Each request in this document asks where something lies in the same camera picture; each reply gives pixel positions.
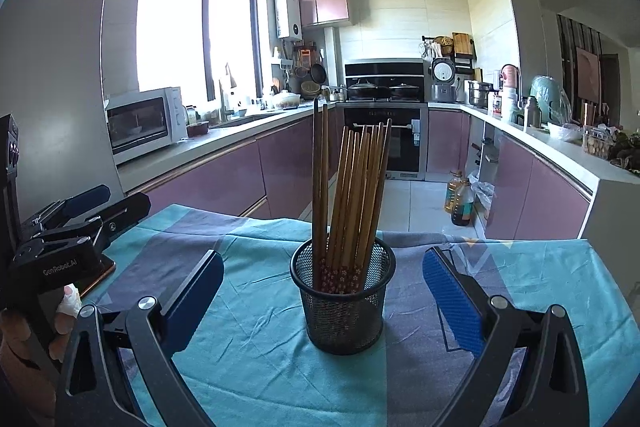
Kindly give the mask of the person's left hand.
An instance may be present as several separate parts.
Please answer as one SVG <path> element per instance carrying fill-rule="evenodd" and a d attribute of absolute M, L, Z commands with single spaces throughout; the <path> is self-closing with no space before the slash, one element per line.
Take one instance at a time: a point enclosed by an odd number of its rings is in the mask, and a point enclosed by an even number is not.
<path fill-rule="evenodd" d="M 43 348 L 32 325 L 20 312 L 1 311 L 1 376 L 18 411 L 26 421 L 37 426 L 55 425 L 56 387 L 46 367 L 47 362 L 63 362 L 70 333 L 81 307 L 80 294 L 74 284 L 53 291 L 61 300 L 54 306 L 55 331 L 49 347 Z"/>

